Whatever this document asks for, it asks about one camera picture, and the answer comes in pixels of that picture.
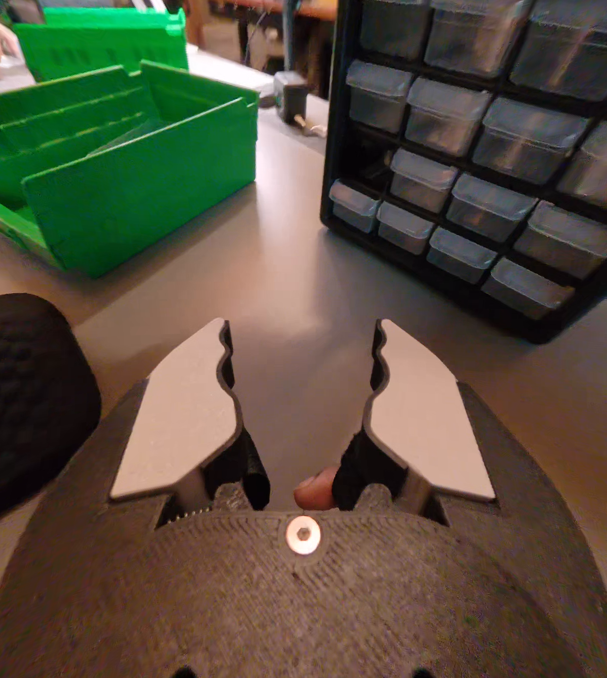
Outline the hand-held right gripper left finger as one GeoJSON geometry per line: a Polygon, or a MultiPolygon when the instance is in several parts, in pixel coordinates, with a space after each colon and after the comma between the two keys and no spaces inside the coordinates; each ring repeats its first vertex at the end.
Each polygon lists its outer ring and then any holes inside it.
{"type": "Polygon", "coordinates": [[[115,475],[110,499],[170,494],[185,513],[209,507],[204,470],[238,439],[240,405],[223,375],[230,324],[215,318],[152,371],[115,475]]]}

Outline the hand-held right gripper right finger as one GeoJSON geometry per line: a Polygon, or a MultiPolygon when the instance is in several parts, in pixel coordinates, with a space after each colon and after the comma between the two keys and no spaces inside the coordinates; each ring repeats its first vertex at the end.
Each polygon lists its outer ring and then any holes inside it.
{"type": "Polygon", "coordinates": [[[433,494],[494,502],[459,383],[445,363],[390,319],[376,322],[372,356],[362,430],[398,467],[396,504],[419,514],[433,494]]]}

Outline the person's right hand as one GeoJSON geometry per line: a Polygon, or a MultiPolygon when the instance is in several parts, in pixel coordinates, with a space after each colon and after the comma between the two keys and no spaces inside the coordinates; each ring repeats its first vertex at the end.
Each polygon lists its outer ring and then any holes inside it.
{"type": "Polygon", "coordinates": [[[302,481],[294,488],[293,497],[303,511],[330,511],[337,507],[333,496],[333,481],[338,466],[330,466],[302,481]]]}

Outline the large green divided bin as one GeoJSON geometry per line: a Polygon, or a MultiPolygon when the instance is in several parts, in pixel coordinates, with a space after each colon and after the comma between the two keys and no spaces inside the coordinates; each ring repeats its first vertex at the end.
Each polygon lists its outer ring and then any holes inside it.
{"type": "Polygon", "coordinates": [[[0,234],[98,278],[255,180],[259,93],[142,61],[0,94],[0,234]]]}

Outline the green plastic bin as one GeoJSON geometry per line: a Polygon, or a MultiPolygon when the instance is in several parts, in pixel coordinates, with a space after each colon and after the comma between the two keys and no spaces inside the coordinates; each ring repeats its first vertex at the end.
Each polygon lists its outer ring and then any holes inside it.
{"type": "Polygon", "coordinates": [[[36,82],[142,61],[187,69],[185,14],[134,7],[46,7],[44,23],[13,31],[36,82]]]}

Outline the wooden workbench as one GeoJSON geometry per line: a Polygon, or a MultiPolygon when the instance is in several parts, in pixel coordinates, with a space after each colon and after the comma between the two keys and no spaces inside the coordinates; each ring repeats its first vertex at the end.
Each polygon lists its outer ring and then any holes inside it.
{"type": "MultiPolygon", "coordinates": [[[[225,1],[226,4],[256,12],[282,13],[286,1],[225,1]]],[[[295,16],[315,20],[334,22],[337,17],[339,1],[294,1],[295,16]]]]}

